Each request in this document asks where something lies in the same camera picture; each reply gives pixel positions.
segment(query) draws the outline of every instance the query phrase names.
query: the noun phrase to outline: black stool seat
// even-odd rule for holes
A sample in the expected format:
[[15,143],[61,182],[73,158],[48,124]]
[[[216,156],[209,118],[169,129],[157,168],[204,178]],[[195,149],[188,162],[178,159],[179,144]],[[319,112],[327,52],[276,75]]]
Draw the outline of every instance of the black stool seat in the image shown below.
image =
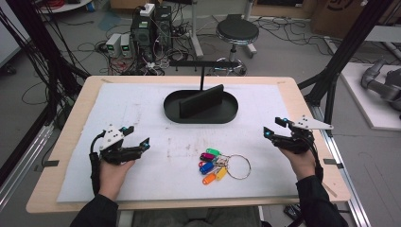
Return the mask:
[[218,23],[216,33],[227,43],[246,45],[257,40],[259,29],[246,20],[226,19]]

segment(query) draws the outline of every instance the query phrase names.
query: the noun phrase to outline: person's hand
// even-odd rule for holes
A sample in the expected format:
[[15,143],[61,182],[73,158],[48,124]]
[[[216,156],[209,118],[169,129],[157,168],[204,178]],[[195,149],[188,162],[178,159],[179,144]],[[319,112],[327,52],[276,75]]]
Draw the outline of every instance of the person's hand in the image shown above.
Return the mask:
[[120,192],[120,188],[123,185],[127,172],[134,163],[135,161],[129,161],[123,165],[116,166],[101,161],[99,194],[115,201]]
[[309,150],[305,153],[294,154],[289,150],[279,148],[281,152],[289,159],[292,170],[294,170],[297,180],[315,175],[315,158]]

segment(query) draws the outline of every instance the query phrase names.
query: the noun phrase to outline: floor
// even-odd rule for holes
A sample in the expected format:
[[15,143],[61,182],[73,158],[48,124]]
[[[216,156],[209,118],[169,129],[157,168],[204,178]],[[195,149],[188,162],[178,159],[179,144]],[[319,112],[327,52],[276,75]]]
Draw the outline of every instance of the floor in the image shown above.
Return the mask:
[[[106,75],[104,58],[91,50],[94,44],[107,40],[106,37],[110,37],[111,34],[129,31],[131,16],[128,13],[108,10],[89,13],[77,9],[60,13],[57,18],[61,21],[60,29],[66,42],[82,65],[92,75]],[[230,46],[213,36],[217,20],[222,19],[209,16],[198,20],[201,28],[199,34],[203,34],[200,36],[200,45],[205,61],[214,61],[229,54]],[[330,52],[322,39],[314,38],[310,40],[314,44],[306,44],[305,40],[300,40],[303,35],[297,35],[304,33],[305,37],[314,36],[309,31],[308,21],[294,23],[292,20],[269,18],[260,25],[263,27],[260,28],[260,36],[254,44],[257,54],[250,59],[242,49],[237,51],[237,57],[248,66],[247,76],[292,77],[301,82],[320,73],[330,61]],[[400,64],[400,61],[378,43],[364,44],[351,61],[373,62],[382,56],[392,64]],[[6,161],[44,107],[44,86],[35,76],[33,67],[24,53],[17,54],[11,63],[17,69],[17,73],[0,75],[0,124],[3,127],[0,131],[0,165]],[[200,71],[195,72],[193,68],[179,68],[179,71],[176,71],[170,67],[165,71],[166,75],[200,74]],[[401,186],[401,175],[398,174],[401,170],[401,132],[371,130],[341,79],[338,81],[336,92],[333,125],[337,146],[371,225],[400,226],[401,194],[397,191]],[[59,133],[60,130],[54,131],[1,211],[2,226],[68,226],[77,214],[31,215],[25,209],[41,175],[40,171],[34,170],[35,166],[40,165],[43,157],[48,155],[46,151],[51,149]],[[339,208],[347,209],[344,204],[339,204]],[[263,206],[265,220],[272,226],[289,225],[291,220],[284,215],[283,209],[283,205]],[[356,226],[349,214],[343,215],[350,226]]]

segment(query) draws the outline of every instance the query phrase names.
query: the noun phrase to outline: forearm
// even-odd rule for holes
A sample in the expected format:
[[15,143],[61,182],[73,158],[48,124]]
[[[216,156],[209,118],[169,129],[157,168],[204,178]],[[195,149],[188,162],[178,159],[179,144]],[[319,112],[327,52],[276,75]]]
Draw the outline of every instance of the forearm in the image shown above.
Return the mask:
[[348,226],[316,176],[301,179],[296,184],[301,211],[308,227]]
[[110,199],[96,195],[78,213],[70,226],[115,226],[118,205]]

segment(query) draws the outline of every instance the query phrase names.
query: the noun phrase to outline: black tray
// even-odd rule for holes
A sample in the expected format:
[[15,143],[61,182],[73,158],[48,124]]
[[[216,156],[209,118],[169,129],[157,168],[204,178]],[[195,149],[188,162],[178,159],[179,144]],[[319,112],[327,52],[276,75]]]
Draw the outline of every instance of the black tray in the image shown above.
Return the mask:
[[230,93],[223,92],[221,104],[195,115],[181,118],[180,101],[199,93],[199,90],[180,90],[165,99],[165,114],[168,119],[183,124],[224,124],[232,121],[238,111],[238,102]]

